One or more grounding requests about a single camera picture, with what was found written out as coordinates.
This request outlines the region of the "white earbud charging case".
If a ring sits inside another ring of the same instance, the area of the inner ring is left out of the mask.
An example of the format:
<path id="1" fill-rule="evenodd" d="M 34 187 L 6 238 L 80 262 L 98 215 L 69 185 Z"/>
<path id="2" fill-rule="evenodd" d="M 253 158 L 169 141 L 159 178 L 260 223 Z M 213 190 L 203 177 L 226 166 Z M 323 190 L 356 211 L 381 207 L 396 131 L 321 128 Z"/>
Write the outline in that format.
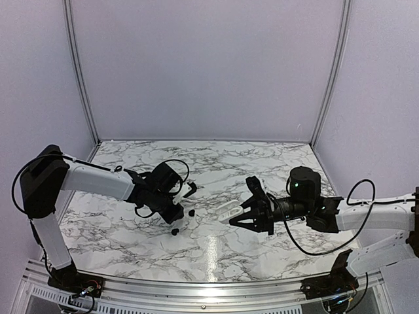
<path id="1" fill-rule="evenodd" d="M 228 224 L 230 219 L 241 215 L 244 209 L 238 200 L 231 200 L 220 205 L 215 212 L 218 214 L 218 221 L 220 223 Z"/>

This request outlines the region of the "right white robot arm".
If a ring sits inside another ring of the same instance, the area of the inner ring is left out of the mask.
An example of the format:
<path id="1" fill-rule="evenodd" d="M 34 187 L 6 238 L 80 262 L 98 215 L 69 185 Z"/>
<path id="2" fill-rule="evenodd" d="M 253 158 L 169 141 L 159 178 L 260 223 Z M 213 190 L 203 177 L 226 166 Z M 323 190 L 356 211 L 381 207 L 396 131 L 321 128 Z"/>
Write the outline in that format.
<path id="1" fill-rule="evenodd" d="M 418 256 L 418 194 L 388 199 L 350 201 L 342 197 L 323 197 L 311 188 L 292 184 L 286 198 L 275 198 L 255 188 L 243 203 L 230 201 L 219 222 L 257 233 L 274 233 L 274 223 L 287 224 L 304 218 L 306 225 L 321 233 L 364 229 L 394 229 L 396 234 L 362 249 L 343 251 L 335 260 L 324 287 L 338 293 L 350 277 Z"/>

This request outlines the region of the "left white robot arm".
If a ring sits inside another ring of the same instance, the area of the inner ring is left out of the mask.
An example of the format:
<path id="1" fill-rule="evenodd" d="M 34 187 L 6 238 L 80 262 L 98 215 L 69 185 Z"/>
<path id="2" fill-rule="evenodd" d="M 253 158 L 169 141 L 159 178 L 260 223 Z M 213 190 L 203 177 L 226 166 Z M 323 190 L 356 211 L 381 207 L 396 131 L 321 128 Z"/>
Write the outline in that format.
<path id="1" fill-rule="evenodd" d="M 56 278 L 69 291 L 82 286 L 82 275 L 70 265 L 56 218 L 56 203 L 64 191 L 98 194 L 148 207 L 171 224 L 183 217 L 181 199 L 192 188 L 168 163 L 152 171 L 138 173 L 122 166 L 107 168 L 65 155 L 57 145 L 49 145 L 23 167 L 19 175 L 23 210 L 30 219 L 41 245 L 55 270 Z"/>

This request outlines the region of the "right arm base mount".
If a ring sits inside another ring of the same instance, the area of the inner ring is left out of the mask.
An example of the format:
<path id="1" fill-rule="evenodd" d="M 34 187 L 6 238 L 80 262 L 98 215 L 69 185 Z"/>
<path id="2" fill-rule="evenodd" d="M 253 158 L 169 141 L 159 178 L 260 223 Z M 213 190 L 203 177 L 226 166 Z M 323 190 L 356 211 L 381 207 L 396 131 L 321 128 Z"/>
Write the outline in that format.
<path id="1" fill-rule="evenodd" d="M 359 287 L 356 277 L 346 269 L 348 257 L 352 252 L 351 249 L 341 252 L 327 275 L 302 280 L 300 290 L 307 300 L 341 294 Z"/>

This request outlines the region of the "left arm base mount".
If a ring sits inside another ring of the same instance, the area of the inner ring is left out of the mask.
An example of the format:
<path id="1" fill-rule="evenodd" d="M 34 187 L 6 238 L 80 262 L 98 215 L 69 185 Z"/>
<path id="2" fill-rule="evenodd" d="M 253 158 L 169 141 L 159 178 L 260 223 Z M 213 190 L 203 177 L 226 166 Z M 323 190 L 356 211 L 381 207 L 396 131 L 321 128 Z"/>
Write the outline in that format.
<path id="1" fill-rule="evenodd" d="M 93 290 L 88 294 L 94 298 L 99 298 L 102 294 L 104 278 L 80 272 L 74 261 L 72 261 L 70 265 L 62 269 L 52 268 L 47 284 L 50 287 L 72 292 L 73 294 L 81 294 L 82 291 L 92 287 Z"/>

